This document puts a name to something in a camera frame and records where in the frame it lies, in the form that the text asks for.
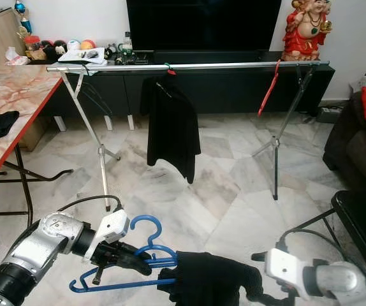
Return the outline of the pink tissue pack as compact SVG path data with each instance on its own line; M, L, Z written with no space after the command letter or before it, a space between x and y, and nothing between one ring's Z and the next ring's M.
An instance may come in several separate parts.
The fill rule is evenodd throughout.
M28 56L19 55L15 47L8 47L4 56L5 65L26 65L31 61Z

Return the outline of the black garment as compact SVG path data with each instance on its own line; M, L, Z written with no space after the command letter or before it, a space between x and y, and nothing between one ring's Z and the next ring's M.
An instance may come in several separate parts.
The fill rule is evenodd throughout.
M169 294L175 306L239 306L239 289L264 306L287 306L265 294L258 268L208 252L177 251L178 265L163 268L160 279L173 279L157 289Z

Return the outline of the black shirt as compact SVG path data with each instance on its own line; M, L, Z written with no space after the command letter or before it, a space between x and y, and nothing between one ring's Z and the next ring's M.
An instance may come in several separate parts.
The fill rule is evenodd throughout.
M146 163L168 161L189 184L194 183L196 156L201 154L198 117L174 73L144 79L140 114L150 120Z

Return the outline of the steel clothes rack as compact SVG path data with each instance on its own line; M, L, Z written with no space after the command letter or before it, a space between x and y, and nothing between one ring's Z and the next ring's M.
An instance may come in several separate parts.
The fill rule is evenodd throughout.
M256 62L256 63L209 63L209 64L163 64L163 65L94 65L91 67L92 72L128 72L128 71L182 71L186 69L262 69L274 67L274 69L281 69L283 67L294 67L298 79L299 90L293 102L287 111L287 116L282 122L279 129L279 134L274 135L272 140L263 145L261 148L254 152L255 155L261 154L265 149L273 148L274 151L274 166L273 166L273 187L272 197L274 201L279 200L279 147L281 146L281 138L283 132L290 122L291 114L296 110L296 106L302 99L306 89L311 82L314 71L318 67L329 65L329 61L276 61L276 62ZM84 120L84 124L89 131L92 139L98 143L98 157L99 157L99 168L101 169L101 184L103 187L103 195L101 198L104 199L105 210L110 212L112 205L109 202L113 195L109 193L107 174L105 174L105 156L109 155L115 159L118 159L118 155L111 152L104 143L99 140L98 135L94 131L92 124L90 123L89 117L84 112L78 100L78 93L83 85L84 76L89 74L87 68L81 64L53 64L48 65L48 72L58 72L61 74L61 79L66 85L67 90L70 92L70 98L75 104L78 113Z

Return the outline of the gold blue trophy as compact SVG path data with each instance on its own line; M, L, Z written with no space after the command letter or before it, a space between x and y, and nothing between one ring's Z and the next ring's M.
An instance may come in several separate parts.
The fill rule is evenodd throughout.
M25 4L22 2L22 0L15 0L14 5L12 6L12 9L14 9L14 12L17 13L17 17L19 18L20 25L24 27L28 33L32 33L32 25L31 21L29 21L27 17L27 8Z

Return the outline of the dark sofa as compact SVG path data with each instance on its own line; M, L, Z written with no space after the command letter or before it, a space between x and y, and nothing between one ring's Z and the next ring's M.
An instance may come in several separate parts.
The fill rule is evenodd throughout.
M349 190L366 189L366 119L361 91L356 91L335 120L323 161Z

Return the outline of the stack of papers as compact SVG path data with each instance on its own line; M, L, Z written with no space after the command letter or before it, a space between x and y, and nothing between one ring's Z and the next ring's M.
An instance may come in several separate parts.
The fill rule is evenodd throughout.
M67 50L57 61L61 63L106 65L105 49Z

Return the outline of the red plastic hanger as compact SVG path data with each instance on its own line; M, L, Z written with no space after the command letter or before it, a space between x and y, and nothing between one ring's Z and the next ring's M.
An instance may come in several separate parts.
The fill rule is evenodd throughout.
M270 82L270 85L268 85L267 93L263 96L263 99L261 100L261 104L259 105L259 108L257 110L257 117L261 117L263 111L265 110L265 107L267 107L268 99L270 99L270 96L272 94L272 91L274 90L274 87L276 86L277 79L279 78L279 67L282 62L282 59L278 59L276 62L276 65L274 66L274 75Z

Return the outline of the black flat screen television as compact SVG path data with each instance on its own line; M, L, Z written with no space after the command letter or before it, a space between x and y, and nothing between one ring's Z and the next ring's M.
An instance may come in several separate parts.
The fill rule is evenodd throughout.
M140 50L268 49L282 0L126 0Z

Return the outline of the black tv console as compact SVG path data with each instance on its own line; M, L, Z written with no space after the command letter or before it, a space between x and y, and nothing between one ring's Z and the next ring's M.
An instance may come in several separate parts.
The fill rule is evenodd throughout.
M140 88L146 78L163 75L159 71L92 71L84 76L79 102L87 116L137 115ZM199 114L256 113L267 93L274 67L262 69L186 69L175 71L183 93ZM337 72L331 65L318 67L297 112L314 115ZM268 99L265 113L285 113L299 90L296 69L279 69L279 78Z

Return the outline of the black mouse plush toy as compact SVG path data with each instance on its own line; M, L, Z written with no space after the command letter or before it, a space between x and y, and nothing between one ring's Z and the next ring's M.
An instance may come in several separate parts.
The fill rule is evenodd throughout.
M67 52L67 43L63 40L41 41L42 50L45 54L46 59L49 61L58 61L58 59Z

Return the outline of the marble table with red edge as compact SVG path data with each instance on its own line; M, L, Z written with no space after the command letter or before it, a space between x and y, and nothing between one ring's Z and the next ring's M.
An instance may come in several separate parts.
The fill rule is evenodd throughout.
M14 215L27 215L28 222L33 221L29 183L51 182L61 175L73 173L72 170L64 170L46 177L28 171L18 148L29 126L57 90L60 79L61 73L49 71L46 65L0 65L0 114L9 111L18 111L20 114L8 134L0 137L0 168L5 166L19 173L20 177L16 181L23 186L27 209L25 212L14 212Z

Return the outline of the red laughing buddha statue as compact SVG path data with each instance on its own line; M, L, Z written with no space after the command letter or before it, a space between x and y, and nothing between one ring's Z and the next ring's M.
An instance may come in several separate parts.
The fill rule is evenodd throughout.
M332 31L328 20L331 0L291 0L294 11L287 17L282 61L317 61L318 47Z

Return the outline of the blue plastic hanger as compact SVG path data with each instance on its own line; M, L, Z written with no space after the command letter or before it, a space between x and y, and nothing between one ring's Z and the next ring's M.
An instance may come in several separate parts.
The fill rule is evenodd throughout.
M167 253L160 253L160 250L171 250L171 248L165 247L164 245L159 245L154 243L154 239L157 239L162 233L162 224L159 219L154 217L153 215L139 215L133 219L130 219L130 224L128 230L133 230L136 227L136 224L140 221L150 221L156 227L156 230L151 236L148 237L147 243L145 247L137 248L138 252L146 251L150 254L157 254L158 258L167 257ZM177 253L174 251L174 267L178 265ZM87 273L83 273L77 280L73 279L69 283L69 289L75 293L89 293L96 291L108 291L108 289L126 289L126 288L142 288L142 286L160 286L160 285L172 285L175 283L175 278L157 278L156 280L145 280L144 282L130 282L124 284L113 284L113 285L105 285L102 286L94 285L94 274L96 271L95 268L87 271ZM105 269L116 267L115 265L107 265Z

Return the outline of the black soundbar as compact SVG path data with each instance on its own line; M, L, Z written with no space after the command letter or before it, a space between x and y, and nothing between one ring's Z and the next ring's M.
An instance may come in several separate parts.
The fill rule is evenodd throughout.
M155 50L152 63L253 63L269 58L268 50Z

